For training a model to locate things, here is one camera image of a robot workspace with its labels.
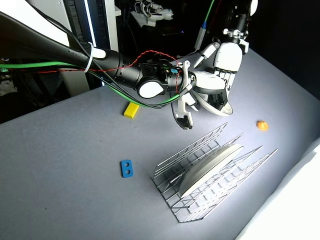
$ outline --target yellow sponge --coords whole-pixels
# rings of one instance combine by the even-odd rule
[[[130,118],[130,119],[133,119],[139,109],[139,105],[138,104],[135,104],[133,102],[130,102],[128,107],[126,108],[123,116],[127,117],[127,118]]]

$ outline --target green cable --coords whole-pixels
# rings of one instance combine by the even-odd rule
[[[48,66],[74,66],[73,64],[61,62],[61,61],[49,61],[49,62],[39,62],[39,63],[24,63],[24,64],[0,64],[0,68],[5,69],[27,69],[27,68],[39,68]]]
[[[212,5],[214,4],[214,2],[215,2],[215,0],[212,0],[212,2],[211,2],[211,5],[210,5],[210,7],[209,7],[209,10],[208,10],[208,13],[206,14],[206,17],[205,17],[205,22],[207,22],[207,20],[208,20],[208,17],[209,17],[209,14],[210,14],[210,11],[211,11],[211,8],[212,8]]]

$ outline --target orange object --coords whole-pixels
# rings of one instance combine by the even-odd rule
[[[256,126],[258,127],[259,130],[265,132],[268,130],[269,125],[265,121],[257,121]]]

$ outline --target metal frame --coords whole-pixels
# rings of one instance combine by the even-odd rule
[[[224,123],[156,166],[152,180],[180,223],[204,219],[278,150],[251,164],[248,159],[263,146],[235,158],[190,195],[181,198],[179,187],[184,175],[197,162],[221,146],[217,138],[227,124]],[[234,143],[242,135],[243,133],[234,137],[224,146]]]

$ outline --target robotic arm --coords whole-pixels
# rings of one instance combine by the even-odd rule
[[[247,19],[250,11],[244,14],[245,18],[236,15],[235,18],[238,18],[241,24],[231,26],[236,26],[237,29],[224,30],[228,36],[226,42],[221,45],[213,43],[202,52],[202,59],[197,63],[210,57],[218,49],[214,72],[209,73],[189,72],[189,61],[177,62],[176,66],[167,63],[138,63],[113,50],[98,49],[87,43],[80,44],[71,32],[34,9],[25,0],[1,0],[1,3],[1,57],[47,59],[81,69],[99,68],[97,70],[100,71],[96,74],[100,77],[107,76],[101,71],[107,70],[110,78],[106,81],[133,88],[145,99],[174,92],[178,101],[175,116],[184,129],[191,129],[193,126],[191,113],[186,109],[187,105],[198,111],[196,106],[200,103],[216,114],[229,107],[230,87],[242,60],[242,50],[239,46],[244,44],[248,35],[247,20],[243,19]]]

